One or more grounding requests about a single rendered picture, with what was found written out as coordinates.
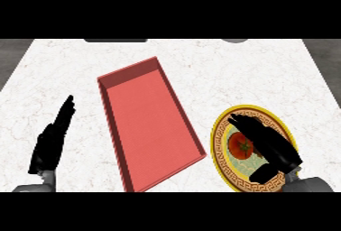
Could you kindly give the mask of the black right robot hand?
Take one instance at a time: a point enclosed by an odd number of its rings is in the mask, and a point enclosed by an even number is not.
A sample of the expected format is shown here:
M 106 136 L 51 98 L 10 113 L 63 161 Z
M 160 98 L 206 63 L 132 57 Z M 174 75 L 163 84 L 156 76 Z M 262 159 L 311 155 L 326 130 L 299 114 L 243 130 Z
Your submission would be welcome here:
M 227 121 L 246 136 L 267 160 L 249 177 L 249 182 L 265 184 L 278 172 L 287 174 L 302 163 L 298 151 L 277 131 L 264 126 L 253 117 L 231 114 Z

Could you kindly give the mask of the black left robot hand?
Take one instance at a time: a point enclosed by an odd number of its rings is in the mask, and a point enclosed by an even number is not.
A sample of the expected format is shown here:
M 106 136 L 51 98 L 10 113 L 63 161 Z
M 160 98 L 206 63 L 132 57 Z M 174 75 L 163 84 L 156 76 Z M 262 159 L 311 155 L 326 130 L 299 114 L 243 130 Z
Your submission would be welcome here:
M 73 96 L 69 96 L 61 104 L 54 122 L 50 123 L 36 136 L 36 144 L 29 163 L 29 174 L 39 171 L 54 171 L 61 157 L 63 138 L 75 113 Z

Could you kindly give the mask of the red tomato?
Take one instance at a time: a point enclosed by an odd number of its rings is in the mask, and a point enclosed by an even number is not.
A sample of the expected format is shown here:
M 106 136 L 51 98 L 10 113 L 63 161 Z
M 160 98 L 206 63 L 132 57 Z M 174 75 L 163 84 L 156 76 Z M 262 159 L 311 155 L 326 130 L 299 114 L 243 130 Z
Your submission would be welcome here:
M 231 156 L 239 160 L 246 160 L 250 157 L 252 142 L 240 132 L 236 132 L 228 136 L 227 150 Z

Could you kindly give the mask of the yellow-rimmed patterned plate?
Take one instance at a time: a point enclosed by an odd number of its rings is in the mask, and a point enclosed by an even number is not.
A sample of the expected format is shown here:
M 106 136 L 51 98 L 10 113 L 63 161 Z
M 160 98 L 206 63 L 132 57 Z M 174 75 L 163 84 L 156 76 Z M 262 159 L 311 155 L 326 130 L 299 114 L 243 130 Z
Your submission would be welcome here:
M 249 182 L 253 171 L 267 163 L 261 153 L 252 148 L 252 155 L 246 160 L 236 159 L 227 150 L 228 136 L 239 129 L 227 122 L 231 114 L 255 117 L 264 126 L 270 126 L 296 147 L 290 131 L 275 115 L 259 106 L 231 106 L 218 116 L 211 129 L 211 157 L 215 169 L 228 187 L 237 192 L 280 192 L 284 184 L 281 172 L 265 184 Z

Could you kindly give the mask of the red shallow box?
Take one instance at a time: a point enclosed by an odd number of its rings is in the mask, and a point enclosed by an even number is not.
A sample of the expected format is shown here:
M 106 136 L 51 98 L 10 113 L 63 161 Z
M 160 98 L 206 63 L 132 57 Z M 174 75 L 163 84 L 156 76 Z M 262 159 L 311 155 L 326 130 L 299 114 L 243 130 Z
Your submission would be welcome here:
M 206 153 L 156 58 L 97 77 L 97 84 L 123 191 L 141 192 Z

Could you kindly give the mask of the dark grey flat appliance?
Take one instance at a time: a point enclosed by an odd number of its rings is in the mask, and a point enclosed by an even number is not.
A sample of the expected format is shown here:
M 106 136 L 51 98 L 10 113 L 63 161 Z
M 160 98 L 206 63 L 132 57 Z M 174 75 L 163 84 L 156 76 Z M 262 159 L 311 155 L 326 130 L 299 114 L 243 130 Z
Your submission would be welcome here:
M 147 39 L 84 39 L 85 42 L 109 42 L 109 43 L 128 43 L 128 42 L 147 42 Z

